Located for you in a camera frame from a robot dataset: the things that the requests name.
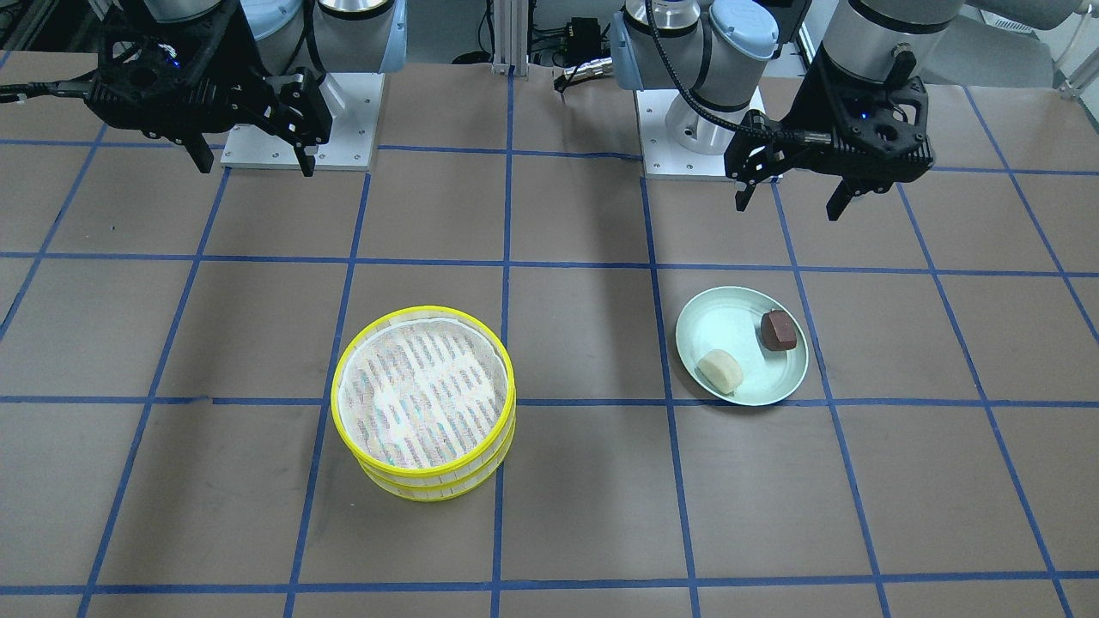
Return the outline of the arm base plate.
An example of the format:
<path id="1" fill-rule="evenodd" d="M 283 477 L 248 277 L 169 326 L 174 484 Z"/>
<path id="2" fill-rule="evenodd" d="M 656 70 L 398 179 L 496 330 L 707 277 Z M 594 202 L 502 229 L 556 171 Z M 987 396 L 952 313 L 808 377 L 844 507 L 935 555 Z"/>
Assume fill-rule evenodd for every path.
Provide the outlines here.
<path id="1" fill-rule="evenodd" d="M 670 89 L 636 91 L 635 103 L 648 179 L 731 181 L 725 152 L 733 130 L 707 121 Z"/>
<path id="2" fill-rule="evenodd" d="M 387 77 L 374 73 L 330 73 L 322 93 L 333 125 L 330 140 L 315 148 L 315 172 L 369 172 Z M 300 172 L 295 152 L 260 129 L 237 125 L 227 133 L 220 163 L 234 169 Z"/>

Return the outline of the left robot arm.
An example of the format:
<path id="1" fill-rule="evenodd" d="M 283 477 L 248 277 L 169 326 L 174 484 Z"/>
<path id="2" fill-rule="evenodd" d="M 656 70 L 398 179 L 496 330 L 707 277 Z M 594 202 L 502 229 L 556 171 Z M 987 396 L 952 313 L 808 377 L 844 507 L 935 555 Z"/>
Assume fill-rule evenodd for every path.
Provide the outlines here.
<path id="1" fill-rule="evenodd" d="M 766 65 L 807 1 L 628 1 L 610 22 L 617 86 L 671 90 L 671 137 L 721 156 L 745 211 L 756 187 L 802 169 L 835 176 L 828 218 L 934 168 L 921 71 L 961 1 L 840 1 L 784 118 L 752 109 Z"/>

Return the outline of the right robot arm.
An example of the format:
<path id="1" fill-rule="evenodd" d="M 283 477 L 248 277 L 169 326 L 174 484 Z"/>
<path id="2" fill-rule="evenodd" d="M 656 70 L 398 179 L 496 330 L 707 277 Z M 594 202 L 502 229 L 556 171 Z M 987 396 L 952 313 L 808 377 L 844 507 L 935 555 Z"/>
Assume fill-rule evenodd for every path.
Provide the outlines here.
<path id="1" fill-rule="evenodd" d="M 115 1 L 80 98 L 213 166 L 369 172 L 404 1 Z"/>

